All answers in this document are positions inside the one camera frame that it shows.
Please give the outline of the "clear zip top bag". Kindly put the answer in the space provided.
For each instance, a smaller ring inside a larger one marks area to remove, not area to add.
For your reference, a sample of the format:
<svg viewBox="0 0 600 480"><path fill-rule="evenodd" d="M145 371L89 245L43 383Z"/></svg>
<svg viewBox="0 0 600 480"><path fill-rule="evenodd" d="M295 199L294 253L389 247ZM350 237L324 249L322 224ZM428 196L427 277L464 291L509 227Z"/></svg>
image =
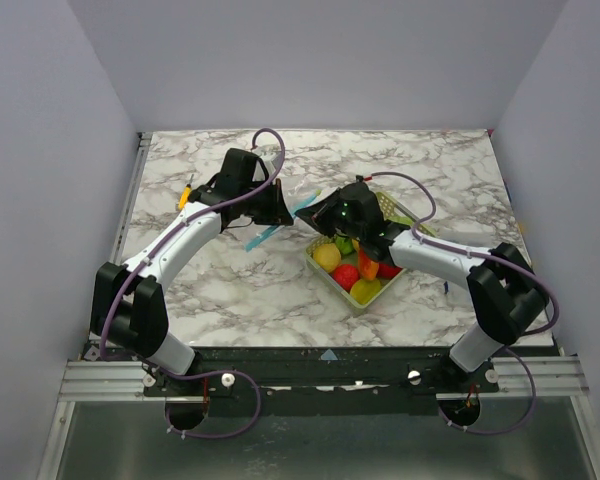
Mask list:
<svg viewBox="0 0 600 480"><path fill-rule="evenodd" d="M315 202L322 193L316 182L301 175L277 179L274 185L279 186L279 193L273 195L275 215L267 218L272 222L257 220L247 227L243 238L246 252L256 249L280 230L293 226L297 212Z"/></svg>

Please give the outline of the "yellow toy pear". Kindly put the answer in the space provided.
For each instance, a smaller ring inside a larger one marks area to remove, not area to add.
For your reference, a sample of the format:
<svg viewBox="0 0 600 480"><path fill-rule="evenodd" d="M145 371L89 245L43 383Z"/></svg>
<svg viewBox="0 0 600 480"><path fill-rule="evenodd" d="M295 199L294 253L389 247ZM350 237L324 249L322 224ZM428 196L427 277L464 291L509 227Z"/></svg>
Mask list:
<svg viewBox="0 0 600 480"><path fill-rule="evenodd" d="M321 244L314 250L312 258L324 271L331 273L341 263L341 252L335 243Z"/></svg>

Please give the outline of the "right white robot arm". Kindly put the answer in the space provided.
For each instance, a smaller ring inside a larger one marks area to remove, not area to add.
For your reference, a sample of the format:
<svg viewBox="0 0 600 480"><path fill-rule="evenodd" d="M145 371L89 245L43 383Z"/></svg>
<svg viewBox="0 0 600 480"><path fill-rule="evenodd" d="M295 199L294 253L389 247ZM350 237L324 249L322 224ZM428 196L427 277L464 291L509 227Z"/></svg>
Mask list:
<svg viewBox="0 0 600 480"><path fill-rule="evenodd" d="M471 327L450 349L440 379L460 392L476 380L476 370L526 333L543 312L549 296L520 251L502 243L493 249L438 240L388 219L364 182L335 190L324 200L297 211L318 233L348 236L371 260L419 270L469 292L476 315Z"/></svg>

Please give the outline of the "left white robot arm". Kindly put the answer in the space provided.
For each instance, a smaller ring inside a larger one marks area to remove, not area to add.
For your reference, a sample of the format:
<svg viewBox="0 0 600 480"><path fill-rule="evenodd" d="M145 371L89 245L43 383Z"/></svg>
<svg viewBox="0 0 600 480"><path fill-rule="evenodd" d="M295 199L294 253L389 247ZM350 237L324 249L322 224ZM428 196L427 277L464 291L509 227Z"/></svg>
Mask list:
<svg viewBox="0 0 600 480"><path fill-rule="evenodd" d="M212 178L190 190L176 218L148 246L118 265L96 273L90 330L100 338L99 354L113 344L167 373L181 395L194 393L202 380L192 347L169 330L164 294L180 271L230 223L248 217L257 225L293 223L278 179L286 151L229 149Z"/></svg>

